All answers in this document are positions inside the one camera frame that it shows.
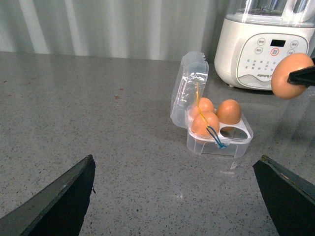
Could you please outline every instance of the blue wire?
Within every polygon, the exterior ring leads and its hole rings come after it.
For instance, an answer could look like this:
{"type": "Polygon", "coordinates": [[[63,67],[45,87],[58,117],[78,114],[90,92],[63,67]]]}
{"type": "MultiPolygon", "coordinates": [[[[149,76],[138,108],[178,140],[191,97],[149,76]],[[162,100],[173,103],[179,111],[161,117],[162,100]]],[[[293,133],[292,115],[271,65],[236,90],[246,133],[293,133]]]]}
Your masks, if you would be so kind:
{"type": "Polygon", "coordinates": [[[216,133],[215,129],[212,128],[211,126],[207,126],[207,131],[209,132],[209,134],[215,139],[215,141],[217,142],[217,144],[219,145],[219,148],[222,149],[222,148],[226,148],[227,146],[222,144],[221,141],[220,141],[220,138],[218,136],[218,134],[216,133]]]}

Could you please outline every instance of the gray countertop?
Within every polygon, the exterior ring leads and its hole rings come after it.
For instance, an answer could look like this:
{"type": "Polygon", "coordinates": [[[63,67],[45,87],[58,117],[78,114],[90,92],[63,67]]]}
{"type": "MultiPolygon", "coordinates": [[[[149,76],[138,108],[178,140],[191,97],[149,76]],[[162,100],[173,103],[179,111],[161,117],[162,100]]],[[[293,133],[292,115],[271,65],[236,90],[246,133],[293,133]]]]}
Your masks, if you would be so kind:
{"type": "Polygon", "coordinates": [[[254,132],[237,159],[191,153],[170,119],[179,62],[0,53],[0,217],[88,154],[80,235],[278,235],[252,165],[263,154],[315,183],[315,89],[293,100],[228,87],[254,132]]]}

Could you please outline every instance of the white appliance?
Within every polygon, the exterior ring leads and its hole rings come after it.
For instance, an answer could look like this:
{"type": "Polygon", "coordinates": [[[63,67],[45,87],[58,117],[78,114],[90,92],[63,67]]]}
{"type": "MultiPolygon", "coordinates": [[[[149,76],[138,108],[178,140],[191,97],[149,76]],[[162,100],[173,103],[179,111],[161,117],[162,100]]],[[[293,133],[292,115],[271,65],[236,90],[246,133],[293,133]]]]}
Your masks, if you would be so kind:
{"type": "Polygon", "coordinates": [[[277,64],[306,53],[315,31],[315,0],[231,0],[215,69],[230,86],[271,90],[277,64]]]}

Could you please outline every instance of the clear plastic container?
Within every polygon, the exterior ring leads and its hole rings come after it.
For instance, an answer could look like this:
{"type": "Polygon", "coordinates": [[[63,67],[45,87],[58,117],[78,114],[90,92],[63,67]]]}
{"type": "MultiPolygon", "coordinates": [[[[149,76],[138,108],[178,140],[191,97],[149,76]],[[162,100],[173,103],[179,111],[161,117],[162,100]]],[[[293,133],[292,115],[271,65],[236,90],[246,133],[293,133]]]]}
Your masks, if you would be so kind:
{"type": "Polygon", "coordinates": [[[197,154],[241,157],[245,154],[253,138],[253,131],[244,115],[235,125],[220,123],[220,130],[227,126],[234,127],[229,132],[219,132],[218,134],[221,143],[226,145],[224,148],[219,148],[211,136],[200,136],[191,131],[193,119],[189,115],[189,110],[196,101],[197,88],[199,98],[202,97],[208,72],[209,66],[203,53],[189,52],[182,58],[172,94],[171,118],[175,125],[187,129],[187,148],[190,151],[197,154]]]}
{"type": "Polygon", "coordinates": [[[313,28],[315,0],[232,0],[226,18],[241,23],[313,28]]]}

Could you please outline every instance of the brown egg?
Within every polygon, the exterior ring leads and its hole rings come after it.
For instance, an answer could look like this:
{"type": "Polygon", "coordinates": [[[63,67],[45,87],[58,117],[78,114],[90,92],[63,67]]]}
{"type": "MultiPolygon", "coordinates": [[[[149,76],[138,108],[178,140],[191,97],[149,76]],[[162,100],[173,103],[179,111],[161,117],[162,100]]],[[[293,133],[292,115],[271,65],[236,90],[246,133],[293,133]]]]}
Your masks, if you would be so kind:
{"type": "MultiPolygon", "coordinates": [[[[199,101],[199,108],[202,112],[205,112],[205,111],[210,111],[210,112],[215,112],[215,107],[214,105],[212,104],[212,102],[206,98],[206,97],[202,97],[199,101]]],[[[199,114],[199,110],[198,110],[198,107],[195,106],[194,108],[192,108],[190,110],[190,116],[192,118],[195,118],[197,115],[199,114]]]]}
{"type": "MultiPolygon", "coordinates": [[[[233,99],[222,102],[216,112],[219,121],[224,124],[237,124],[241,120],[241,106],[233,99]]],[[[221,130],[224,132],[232,130],[233,127],[225,127],[221,130]]]]}
{"type": "Polygon", "coordinates": [[[271,77],[271,89],[275,96],[283,99],[292,99],[301,95],[306,87],[292,85],[287,82],[293,71],[314,65],[312,59],[304,53],[295,53],[279,62],[271,77]]]}
{"type": "Polygon", "coordinates": [[[220,122],[216,114],[210,111],[202,112],[204,118],[201,114],[198,114],[195,119],[192,121],[191,131],[198,135],[205,135],[210,136],[209,132],[207,131],[207,125],[214,128],[214,130],[219,133],[220,130],[220,122]]]}

